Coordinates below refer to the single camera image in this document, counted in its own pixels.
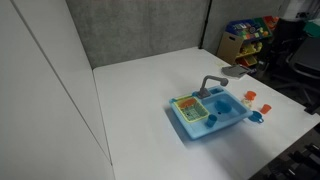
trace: red cup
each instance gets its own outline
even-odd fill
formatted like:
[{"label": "red cup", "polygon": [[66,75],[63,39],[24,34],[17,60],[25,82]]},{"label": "red cup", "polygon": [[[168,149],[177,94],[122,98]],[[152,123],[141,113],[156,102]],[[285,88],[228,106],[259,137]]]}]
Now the red cup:
[{"label": "red cup", "polygon": [[253,91],[248,91],[247,94],[245,95],[245,97],[250,100],[250,101],[253,101],[254,98],[256,97],[256,93],[253,92]]},{"label": "red cup", "polygon": [[265,105],[263,105],[263,107],[261,108],[260,112],[261,112],[262,114],[267,114],[267,113],[270,111],[270,109],[272,109],[271,106],[270,106],[269,104],[265,104]]}]

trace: white tabletop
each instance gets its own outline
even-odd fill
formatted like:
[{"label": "white tabletop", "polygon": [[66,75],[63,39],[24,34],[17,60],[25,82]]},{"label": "white tabletop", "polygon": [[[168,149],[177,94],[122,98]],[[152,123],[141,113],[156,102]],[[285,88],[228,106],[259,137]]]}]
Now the white tabletop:
[{"label": "white tabletop", "polygon": [[[239,99],[257,93],[252,110],[272,110],[261,125],[249,120],[190,140],[169,99],[200,88],[227,64],[190,48],[94,70],[117,180],[248,179],[313,128],[318,115],[255,79],[230,80]],[[208,81],[207,87],[218,85]]]}]

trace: gray faucet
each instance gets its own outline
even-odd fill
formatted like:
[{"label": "gray faucet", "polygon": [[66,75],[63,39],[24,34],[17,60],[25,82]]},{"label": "gray faucet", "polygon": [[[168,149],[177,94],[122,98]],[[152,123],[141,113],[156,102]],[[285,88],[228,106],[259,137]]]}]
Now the gray faucet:
[{"label": "gray faucet", "polygon": [[206,77],[204,77],[204,79],[202,81],[202,85],[201,85],[200,91],[198,92],[198,98],[200,98],[200,99],[203,99],[205,97],[210,96],[210,92],[208,91],[207,88],[205,88],[206,82],[207,82],[208,79],[220,81],[220,85],[221,86],[227,86],[227,84],[229,83],[227,78],[219,78],[219,77],[216,77],[216,76],[207,75]]}]

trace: blue toy sink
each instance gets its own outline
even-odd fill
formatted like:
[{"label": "blue toy sink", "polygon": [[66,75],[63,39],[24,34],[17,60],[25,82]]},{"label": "blue toy sink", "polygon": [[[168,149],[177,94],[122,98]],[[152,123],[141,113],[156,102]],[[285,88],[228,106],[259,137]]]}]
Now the blue toy sink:
[{"label": "blue toy sink", "polygon": [[210,96],[197,93],[173,98],[170,105],[192,139],[233,125],[252,115],[252,111],[222,86],[208,88]]}]

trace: white wall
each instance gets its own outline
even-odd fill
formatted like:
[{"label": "white wall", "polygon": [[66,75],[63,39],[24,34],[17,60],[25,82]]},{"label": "white wall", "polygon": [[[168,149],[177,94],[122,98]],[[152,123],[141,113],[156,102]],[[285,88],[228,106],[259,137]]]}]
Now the white wall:
[{"label": "white wall", "polygon": [[307,12],[312,0],[290,0],[289,5],[283,15],[285,19],[296,19],[299,12]]},{"label": "white wall", "polygon": [[0,179],[114,179],[107,156],[9,0],[0,1]]},{"label": "white wall", "polygon": [[105,154],[93,73],[65,0],[13,0]]}]

